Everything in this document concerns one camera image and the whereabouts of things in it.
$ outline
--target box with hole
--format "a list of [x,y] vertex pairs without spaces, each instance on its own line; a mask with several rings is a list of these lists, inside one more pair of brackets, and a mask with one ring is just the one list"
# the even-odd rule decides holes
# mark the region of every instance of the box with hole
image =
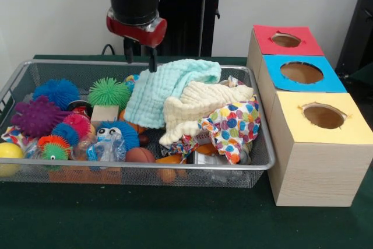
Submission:
[[373,157],[373,132],[348,93],[277,92],[269,126],[276,205],[351,205]]
[[308,27],[255,25],[251,32],[247,67],[258,79],[263,55],[324,56]]
[[269,119],[278,90],[346,92],[325,57],[264,55],[257,80],[264,111]]

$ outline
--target green spiky ball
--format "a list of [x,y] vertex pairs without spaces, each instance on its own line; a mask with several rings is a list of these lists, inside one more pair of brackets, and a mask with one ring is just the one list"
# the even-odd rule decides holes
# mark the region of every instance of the green spiky ball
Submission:
[[66,148],[56,143],[48,143],[45,144],[41,156],[43,160],[67,160],[69,158],[69,153]]
[[114,78],[102,78],[90,88],[88,102],[92,106],[119,105],[120,110],[123,110],[130,97],[131,91],[124,83],[117,82]]

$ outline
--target metal mesh basket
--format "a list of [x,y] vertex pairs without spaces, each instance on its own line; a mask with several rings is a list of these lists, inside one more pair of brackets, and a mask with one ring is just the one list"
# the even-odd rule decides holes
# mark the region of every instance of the metal mesh basket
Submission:
[[[21,64],[0,93],[0,132],[10,126],[15,104],[29,101],[37,86],[49,79],[71,80],[85,99],[89,87],[97,79],[113,77],[123,80],[126,76],[140,73],[147,64],[123,62],[41,61],[33,60]],[[252,72],[245,67],[223,66],[221,79],[230,75],[238,78],[258,94]],[[272,141],[263,111],[258,137],[251,152],[252,164],[206,165],[206,164],[158,164],[125,162],[76,162],[30,159],[0,158],[0,180],[36,183],[96,183],[133,185],[214,186],[251,188],[264,170],[275,162]],[[148,129],[148,149],[156,158],[161,155],[159,139],[164,133],[160,129]],[[175,176],[171,183],[160,179],[160,173]]]

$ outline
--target red robot part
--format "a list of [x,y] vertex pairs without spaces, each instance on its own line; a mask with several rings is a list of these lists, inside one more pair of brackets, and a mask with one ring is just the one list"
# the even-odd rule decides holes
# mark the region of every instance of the red robot part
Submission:
[[158,17],[147,26],[128,26],[117,21],[110,9],[106,17],[106,25],[110,32],[122,37],[138,41],[141,45],[156,48],[166,34],[167,21]]

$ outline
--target red box top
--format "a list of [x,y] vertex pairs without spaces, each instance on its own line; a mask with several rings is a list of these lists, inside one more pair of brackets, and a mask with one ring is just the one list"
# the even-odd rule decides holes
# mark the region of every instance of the red box top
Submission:
[[308,27],[254,25],[254,32],[263,55],[324,56]]

